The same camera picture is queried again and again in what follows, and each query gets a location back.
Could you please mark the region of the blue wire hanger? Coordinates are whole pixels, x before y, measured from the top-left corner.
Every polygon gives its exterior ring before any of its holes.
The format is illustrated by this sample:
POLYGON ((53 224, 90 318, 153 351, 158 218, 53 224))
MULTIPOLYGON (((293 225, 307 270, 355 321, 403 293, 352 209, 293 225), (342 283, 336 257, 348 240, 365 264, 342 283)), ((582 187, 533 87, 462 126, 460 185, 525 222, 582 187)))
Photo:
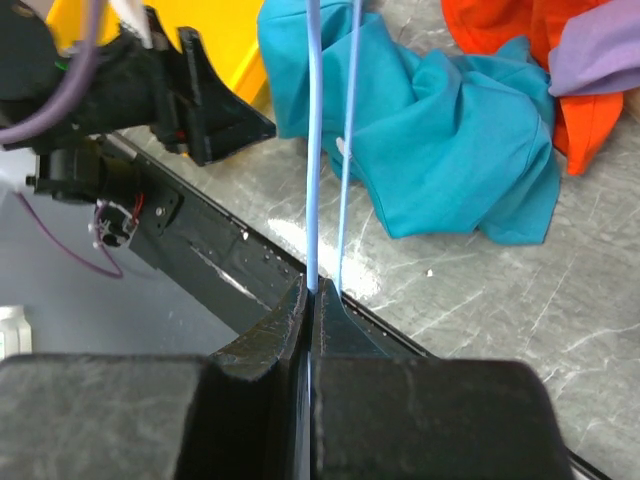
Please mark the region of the blue wire hanger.
MULTIPOLYGON (((345 104, 344 147, 341 174, 339 229, 336 253, 334 284, 342 291, 343 258, 348 223, 348 195, 351 177, 353 127, 356 110, 358 59, 360 50, 360 28, 362 3, 352 3, 352 28, 348 82, 345 104)), ((309 55, 309 119, 307 139, 306 172, 306 285, 314 296, 319 284, 319 188, 323 110, 323 64, 321 47, 321 7, 318 1, 306 3, 306 26, 309 55)))

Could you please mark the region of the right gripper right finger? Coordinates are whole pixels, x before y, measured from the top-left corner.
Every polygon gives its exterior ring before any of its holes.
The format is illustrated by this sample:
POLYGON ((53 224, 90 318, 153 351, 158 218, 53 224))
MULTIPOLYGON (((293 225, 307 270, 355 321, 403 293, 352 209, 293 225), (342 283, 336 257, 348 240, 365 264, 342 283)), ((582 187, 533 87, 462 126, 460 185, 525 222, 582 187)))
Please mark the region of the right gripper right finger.
POLYGON ((569 479, 554 409, 526 364, 391 356, 330 281, 311 343, 315 479, 569 479))

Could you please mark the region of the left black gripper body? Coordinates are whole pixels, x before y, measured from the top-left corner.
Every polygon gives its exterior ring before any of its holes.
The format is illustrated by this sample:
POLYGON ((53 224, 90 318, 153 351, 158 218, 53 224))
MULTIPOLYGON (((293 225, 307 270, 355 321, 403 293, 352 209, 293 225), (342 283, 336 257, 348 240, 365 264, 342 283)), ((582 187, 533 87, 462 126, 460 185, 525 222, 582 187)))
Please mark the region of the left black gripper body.
POLYGON ((119 35, 98 49, 98 69, 88 92, 64 121, 59 142, 75 146, 96 134, 148 125, 165 148, 210 153, 210 64, 199 34, 178 29, 171 44, 155 8, 142 7, 151 46, 125 21, 119 35))

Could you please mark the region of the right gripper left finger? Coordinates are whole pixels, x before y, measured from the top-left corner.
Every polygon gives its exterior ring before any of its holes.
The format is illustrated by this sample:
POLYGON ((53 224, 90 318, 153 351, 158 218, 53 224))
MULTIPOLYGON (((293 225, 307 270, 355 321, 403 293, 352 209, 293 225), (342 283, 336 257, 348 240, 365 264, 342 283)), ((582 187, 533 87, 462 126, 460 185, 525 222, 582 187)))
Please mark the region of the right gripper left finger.
POLYGON ((5 479, 304 479, 308 293, 209 356, 18 355, 1 364, 5 479))

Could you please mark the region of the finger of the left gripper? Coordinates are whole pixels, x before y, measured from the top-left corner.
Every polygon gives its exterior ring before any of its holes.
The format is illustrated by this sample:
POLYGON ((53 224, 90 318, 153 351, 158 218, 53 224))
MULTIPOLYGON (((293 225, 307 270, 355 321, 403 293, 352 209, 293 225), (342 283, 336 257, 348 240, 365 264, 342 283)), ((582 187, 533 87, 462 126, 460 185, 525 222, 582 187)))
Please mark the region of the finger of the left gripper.
POLYGON ((276 126, 242 100, 216 73, 199 33, 180 27, 179 74, 187 151, 204 166, 276 136, 276 126))

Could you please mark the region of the teal t shirt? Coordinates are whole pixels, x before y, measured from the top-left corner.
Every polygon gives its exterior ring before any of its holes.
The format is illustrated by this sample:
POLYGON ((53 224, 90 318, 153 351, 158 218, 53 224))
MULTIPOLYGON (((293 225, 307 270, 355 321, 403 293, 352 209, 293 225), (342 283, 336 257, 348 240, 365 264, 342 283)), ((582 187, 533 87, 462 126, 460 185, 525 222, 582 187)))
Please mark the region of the teal t shirt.
MULTIPOLYGON (((320 1, 322 148, 341 176, 352 6, 320 1)), ((257 20, 278 134, 308 135, 305 1, 264 1, 257 20)), ((364 13, 352 138, 361 181, 392 238, 470 234, 499 244, 544 242, 560 188, 548 74, 526 37, 493 55, 420 56, 364 13)))

